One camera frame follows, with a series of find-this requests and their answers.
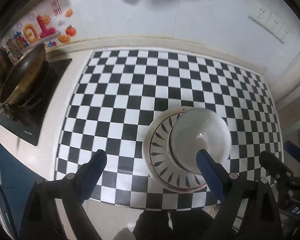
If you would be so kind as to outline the white bowl dark rim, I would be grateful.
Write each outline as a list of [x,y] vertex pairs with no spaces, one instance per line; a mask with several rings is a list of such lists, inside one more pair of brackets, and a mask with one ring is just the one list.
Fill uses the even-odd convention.
[[191,173],[200,174],[196,162],[199,150],[206,150],[220,164],[230,155],[230,131],[226,122],[212,110],[192,108],[177,119],[172,129],[174,155]]

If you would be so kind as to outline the white bowl red flowers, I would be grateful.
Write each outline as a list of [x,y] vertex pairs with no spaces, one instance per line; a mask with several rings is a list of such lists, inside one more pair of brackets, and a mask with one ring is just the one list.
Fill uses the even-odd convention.
[[179,160],[178,158],[175,157],[174,152],[173,152],[173,148],[172,148],[172,131],[170,131],[169,135],[168,135],[168,140],[167,140],[167,150],[171,156],[171,158],[173,159],[173,161],[175,162],[175,164],[177,166],[179,166],[180,168],[182,168],[183,170],[190,172],[189,169],[187,169]]

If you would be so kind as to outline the black induction cooktop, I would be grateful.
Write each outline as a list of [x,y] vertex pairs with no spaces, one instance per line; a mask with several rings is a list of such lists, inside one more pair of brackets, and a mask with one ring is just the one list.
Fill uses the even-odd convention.
[[0,114],[0,125],[20,139],[37,146],[47,108],[71,62],[72,59],[46,62],[32,90],[17,105]]

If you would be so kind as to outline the black frying pan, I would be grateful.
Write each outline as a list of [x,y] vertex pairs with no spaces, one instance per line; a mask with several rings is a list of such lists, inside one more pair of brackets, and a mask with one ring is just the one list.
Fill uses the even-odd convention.
[[30,48],[13,64],[0,96],[0,114],[24,98],[36,81],[46,62],[45,44]]

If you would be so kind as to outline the white wall socket panel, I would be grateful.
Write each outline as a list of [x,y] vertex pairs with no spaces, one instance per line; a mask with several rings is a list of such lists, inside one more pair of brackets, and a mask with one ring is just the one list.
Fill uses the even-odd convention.
[[285,44],[289,35],[289,29],[283,22],[260,3],[253,5],[249,18],[262,28],[266,29],[271,35],[277,38],[282,44]]

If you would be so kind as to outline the colourful wall sticker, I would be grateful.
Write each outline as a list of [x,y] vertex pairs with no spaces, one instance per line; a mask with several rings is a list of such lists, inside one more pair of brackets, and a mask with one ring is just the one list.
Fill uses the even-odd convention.
[[61,0],[42,3],[3,36],[0,48],[15,56],[39,42],[43,42],[47,49],[70,43],[77,34],[73,16],[74,10]]

